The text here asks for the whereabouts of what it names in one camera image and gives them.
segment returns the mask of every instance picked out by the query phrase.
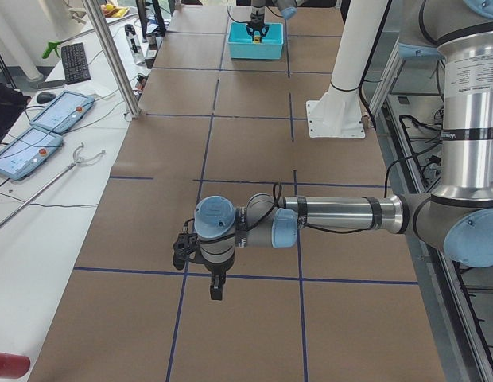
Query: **red object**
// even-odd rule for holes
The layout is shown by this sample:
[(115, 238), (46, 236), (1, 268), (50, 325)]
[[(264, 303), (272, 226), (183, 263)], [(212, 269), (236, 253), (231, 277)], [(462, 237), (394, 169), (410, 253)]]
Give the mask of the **red object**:
[(0, 353), (0, 377), (16, 379), (24, 376), (31, 367), (26, 356)]

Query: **green handle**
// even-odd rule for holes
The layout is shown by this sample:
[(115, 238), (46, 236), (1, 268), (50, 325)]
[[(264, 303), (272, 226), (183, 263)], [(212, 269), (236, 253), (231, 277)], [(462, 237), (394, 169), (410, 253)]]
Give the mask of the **green handle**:
[(43, 52), (41, 55), (41, 58), (47, 58), (50, 56), (50, 53), (52, 53), (53, 50), (56, 51), (56, 55), (59, 57), (59, 52), (57, 51), (57, 47), (60, 45), (61, 41), (49, 41), (47, 43), (47, 49)]

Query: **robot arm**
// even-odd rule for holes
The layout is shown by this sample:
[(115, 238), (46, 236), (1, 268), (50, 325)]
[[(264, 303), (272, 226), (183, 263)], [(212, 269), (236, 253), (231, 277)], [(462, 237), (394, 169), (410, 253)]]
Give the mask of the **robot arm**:
[[(209, 197), (196, 207), (196, 232), (188, 233), (185, 225), (178, 236), (174, 266), (202, 263), (212, 273), (212, 299), (222, 299), (236, 247), (291, 247), (303, 228), (386, 229), (416, 236), (468, 266), (493, 265), (493, 1), (479, 2), (480, 10), (475, 3), (405, 4), (406, 15), (414, 16), (407, 18), (413, 26), (406, 23), (416, 31), (411, 44), (433, 44), (447, 61), (441, 184), (431, 194), (281, 198), (274, 187), (272, 197), (258, 194), (238, 208), (223, 197)], [(443, 13), (446, 17), (436, 17)]]
[[(296, 14), (296, 8), (305, 1), (306, 0), (273, 0), (273, 4), (278, 8), (281, 16), (285, 20), (289, 20)], [(246, 31), (252, 36), (254, 42), (261, 42), (262, 38), (268, 34), (269, 30), (269, 26), (264, 23), (266, 0), (252, 0), (251, 9), (250, 21), (246, 24)]]

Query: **blue plastic bin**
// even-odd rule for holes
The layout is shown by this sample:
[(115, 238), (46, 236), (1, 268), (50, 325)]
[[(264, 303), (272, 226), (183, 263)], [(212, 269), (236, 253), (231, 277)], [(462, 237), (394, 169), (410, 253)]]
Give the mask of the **blue plastic bin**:
[(280, 60), (284, 46), (284, 29), (280, 23), (266, 23), (270, 28), (261, 43), (252, 42), (245, 24), (233, 22), (229, 33), (229, 51), (231, 58), (247, 58), (251, 60)]

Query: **white desk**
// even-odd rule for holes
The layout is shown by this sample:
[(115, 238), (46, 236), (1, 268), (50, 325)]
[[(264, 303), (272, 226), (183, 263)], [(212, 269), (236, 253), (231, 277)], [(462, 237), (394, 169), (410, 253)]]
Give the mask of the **white desk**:
[[(111, 33), (115, 35), (128, 78), (133, 79), (137, 73), (146, 74), (149, 69), (134, 64), (124, 34), (127, 23), (134, 24), (134, 19), (112, 25)], [(101, 50), (94, 33), (73, 42), (84, 43), (88, 61)], [(117, 89), (103, 53), (93, 60), (90, 72), (91, 81), (69, 85), (64, 89), (83, 92), (83, 89), (96, 84), (109, 88), (111, 92)], [(64, 78), (64, 72), (59, 63), (48, 79), (61, 78)], [(51, 92), (58, 93), (64, 89)], [(100, 119), (121, 101), (119, 92), (97, 101), (75, 128)], [(38, 111), (29, 109), (28, 113), (33, 117)], [(67, 133), (64, 147), (42, 167), (23, 181), (6, 183), (0, 191), (27, 199), (72, 162), (73, 150), (83, 142), (82, 156), (89, 158), (101, 150), (105, 150), (106, 155), (93, 166), (71, 170), (36, 202), (46, 205), (98, 204), (129, 126), (124, 118), (125, 111), (126, 106), (122, 103), (99, 122)], [(28, 126), (23, 114), (10, 133), (18, 136)], [(0, 184), (3, 181), (4, 178), (0, 177)], [(0, 221), (19, 204), (0, 195)], [(26, 355), (33, 367), (95, 210), (96, 207), (63, 209), (29, 206), (0, 230), (0, 352)], [(20, 380), (26, 381), (28, 378), (29, 373)]]

